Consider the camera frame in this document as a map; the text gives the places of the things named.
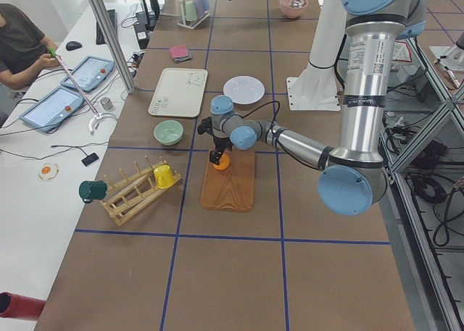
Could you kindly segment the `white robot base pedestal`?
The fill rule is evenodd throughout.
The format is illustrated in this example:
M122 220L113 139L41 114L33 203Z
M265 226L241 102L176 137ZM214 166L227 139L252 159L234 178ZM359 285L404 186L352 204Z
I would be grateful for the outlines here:
M335 63L343 46L347 11L341 0L324 0L307 67L289 77L287 93L292 111L339 111Z

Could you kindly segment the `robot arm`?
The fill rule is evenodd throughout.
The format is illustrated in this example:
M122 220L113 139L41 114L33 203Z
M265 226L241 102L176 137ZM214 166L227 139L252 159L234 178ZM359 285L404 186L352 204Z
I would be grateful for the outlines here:
M386 190L378 142L394 43L423 31L426 0L340 2L347 13L344 31L351 44L337 147L304 137L274 120L247 120L236 113L227 96L214 97L211 115L197 130L213 138L213 164L219 163L225 150L247 150L263 141L319 170L318 192L323 203L338 214L353 216L367 211Z

